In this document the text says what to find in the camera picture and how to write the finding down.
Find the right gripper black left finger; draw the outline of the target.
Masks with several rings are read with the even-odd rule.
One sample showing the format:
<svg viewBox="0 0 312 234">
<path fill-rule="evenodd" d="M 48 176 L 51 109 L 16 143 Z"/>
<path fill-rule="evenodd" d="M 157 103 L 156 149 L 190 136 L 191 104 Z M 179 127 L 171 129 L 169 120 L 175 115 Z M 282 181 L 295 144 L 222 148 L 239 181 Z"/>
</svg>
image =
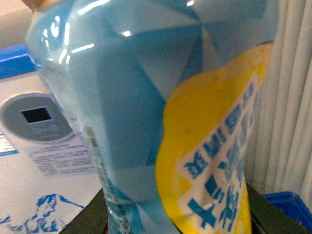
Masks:
<svg viewBox="0 0 312 234">
<path fill-rule="evenodd" d="M 108 210 L 103 190 L 62 230 L 60 234 L 107 234 Z"/>
</svg>

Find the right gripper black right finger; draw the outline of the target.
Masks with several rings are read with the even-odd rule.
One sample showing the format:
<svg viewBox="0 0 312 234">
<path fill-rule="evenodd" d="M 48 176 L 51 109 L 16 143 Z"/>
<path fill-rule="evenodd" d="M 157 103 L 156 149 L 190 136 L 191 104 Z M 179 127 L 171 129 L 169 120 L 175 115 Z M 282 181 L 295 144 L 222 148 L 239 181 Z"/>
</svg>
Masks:
<svg viewBox="0 0 312 234">
<path fill-rule="evenodd" d="M 300 224 L 272 205 L 251 185 L 247 185 L 253 234 L 308 234 Z"/>
</svg>

